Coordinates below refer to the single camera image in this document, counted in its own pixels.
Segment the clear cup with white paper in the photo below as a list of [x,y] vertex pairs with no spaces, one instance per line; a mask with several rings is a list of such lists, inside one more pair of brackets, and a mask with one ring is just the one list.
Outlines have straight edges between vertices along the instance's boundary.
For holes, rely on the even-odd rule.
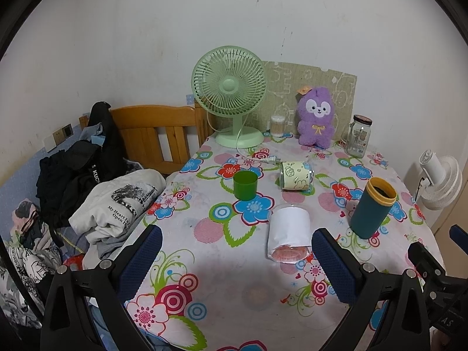
[[311,254],[311,219],[304,207],[283,204],[273,208],[268,226],[266,255],[270,260],[295,265]]

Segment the small green plastic cup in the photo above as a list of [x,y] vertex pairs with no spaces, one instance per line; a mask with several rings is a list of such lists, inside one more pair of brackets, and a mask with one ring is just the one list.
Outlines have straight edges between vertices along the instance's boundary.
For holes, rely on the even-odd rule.
[[238,200],[249,201],[256,197],[258,175],[250,170],[239,170],[233,176],[233,191]]

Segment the white standing fan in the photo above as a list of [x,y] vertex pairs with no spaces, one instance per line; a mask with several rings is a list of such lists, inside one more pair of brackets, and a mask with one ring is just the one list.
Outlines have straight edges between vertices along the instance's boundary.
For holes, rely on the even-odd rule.
[[414,195],[427,209],[439,211],[455,201],[462,187],[462,169],[458,161],[450,156],[438,156],[427,149],[420,155],[422,178]]

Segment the patterned clothes pile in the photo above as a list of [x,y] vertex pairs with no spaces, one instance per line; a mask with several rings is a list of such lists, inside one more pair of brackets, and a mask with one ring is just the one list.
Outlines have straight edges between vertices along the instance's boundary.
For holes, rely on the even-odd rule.
[[[30,200],[23,200],[17,206],[12,212],[12,221],[10,239],[4,242],[7,256],[26,292],[43,312],[51,282],[62,264],[59,248],[48,225],[40,219],[39,208]],[[15,327],[41,328],[40,320],[21,295],[4,261],[1,262],[1,309]]]

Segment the teal tumbler with yellow rim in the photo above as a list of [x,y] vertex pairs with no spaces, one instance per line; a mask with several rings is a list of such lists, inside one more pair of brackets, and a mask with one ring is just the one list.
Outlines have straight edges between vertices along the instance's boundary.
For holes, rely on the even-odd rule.
[[369,239],[378,230],[397,200],[397,192],[386,180],[372,177],[366,184],[350,227],[359,238]]

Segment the white printed t-shirt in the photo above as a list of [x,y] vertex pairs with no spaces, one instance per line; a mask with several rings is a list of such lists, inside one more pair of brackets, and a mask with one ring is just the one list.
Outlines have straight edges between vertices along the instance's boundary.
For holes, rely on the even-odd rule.
[[164,177],[153,169],[136,170],[102,182],[92,189],[69,224],[90,244],[118,238],[128,232],[165,187]]

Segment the black garment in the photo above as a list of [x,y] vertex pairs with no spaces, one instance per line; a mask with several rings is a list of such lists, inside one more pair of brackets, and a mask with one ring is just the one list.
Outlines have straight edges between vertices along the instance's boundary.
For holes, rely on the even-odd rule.
[[41,219],[49,227],[67,227],[68,219],[97,184],[127,171],[125,143],[109,109],[110,104],[105,101],[95,103],[88,122],[89,127],[102,126],[102,145],[78,140],[66,151],[40,160],[37,198]]

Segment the glass jar with black lid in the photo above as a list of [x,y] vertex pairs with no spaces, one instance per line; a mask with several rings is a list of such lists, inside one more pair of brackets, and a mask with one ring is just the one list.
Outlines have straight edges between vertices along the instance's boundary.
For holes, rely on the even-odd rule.
[[373,121],[363,115],[355,114],[351,122],[346,140],[346,152],[356,158],[362,158],[369,143]]

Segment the floral tablecloth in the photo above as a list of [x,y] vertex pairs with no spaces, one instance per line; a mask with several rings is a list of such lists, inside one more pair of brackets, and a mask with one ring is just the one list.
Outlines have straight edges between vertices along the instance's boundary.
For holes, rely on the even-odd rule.
[[411,267],[412,242],[440,254],[380,153],[292,135],[244,151],[208,138],[140,224],[163,245],[125,307],[181,350],[318,350],[347,310],[312,253],[318,228],[383,273]]

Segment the wooden chair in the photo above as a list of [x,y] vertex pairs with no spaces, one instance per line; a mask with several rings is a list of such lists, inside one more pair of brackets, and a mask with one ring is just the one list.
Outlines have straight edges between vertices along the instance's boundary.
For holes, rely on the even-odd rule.
[[105,148],[167,176],[180,171],[189,160],[191,129],[196,131],[199,145],[214,133],[209,118],[198,103],[180,107],[129,105],[113,109],[109,103],[98,101],[91,108],[87,127],[101,124]]

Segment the purple plush bunny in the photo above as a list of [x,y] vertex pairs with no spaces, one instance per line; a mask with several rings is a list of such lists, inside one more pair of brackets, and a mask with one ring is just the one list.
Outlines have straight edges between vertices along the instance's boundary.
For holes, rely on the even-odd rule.
[[324,86],[304,86],[298,93],[301,95],[297,103],[299,143],[303,146],[329,148],[335,134],[335,107],[329,89]]

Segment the white fan power plug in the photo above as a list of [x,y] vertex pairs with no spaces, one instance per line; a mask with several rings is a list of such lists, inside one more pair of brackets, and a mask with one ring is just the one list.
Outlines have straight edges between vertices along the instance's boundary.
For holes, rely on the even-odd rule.
[[281,162],[281,160],[275,155],[267,156],[266,158],[259,159],[259,161],[270,165],[276,165]]

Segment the cotton swab container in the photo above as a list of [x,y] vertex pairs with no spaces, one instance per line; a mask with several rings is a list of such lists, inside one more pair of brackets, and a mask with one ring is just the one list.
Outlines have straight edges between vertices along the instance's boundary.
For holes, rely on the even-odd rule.
[[282,137],[285,133],[286,118],[281,115],[273,115],[270,118],[270,133],[274,137]]

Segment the green desk fan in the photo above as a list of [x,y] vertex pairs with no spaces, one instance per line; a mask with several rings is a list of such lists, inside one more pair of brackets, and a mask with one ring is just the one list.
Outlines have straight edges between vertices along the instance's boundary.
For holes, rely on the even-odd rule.
[[238,46],[207,52],[194,66],[191,87],[197,103],[209,114],[230,118],[215,140],[222,147],[247,149],[263,142],[263,133],[246,125],[266,95],[266,74],[261,59]]

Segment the wall socket panel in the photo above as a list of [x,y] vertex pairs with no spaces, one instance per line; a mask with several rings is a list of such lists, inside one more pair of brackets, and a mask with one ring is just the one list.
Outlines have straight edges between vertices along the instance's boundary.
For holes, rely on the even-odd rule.
[[68,124],[60,129],[54,131],[51,135],[47,136],[43,140],[44,149],[46,152],[50,152],[63,143],[66,139],[70,138],[74,134],[73,127]]

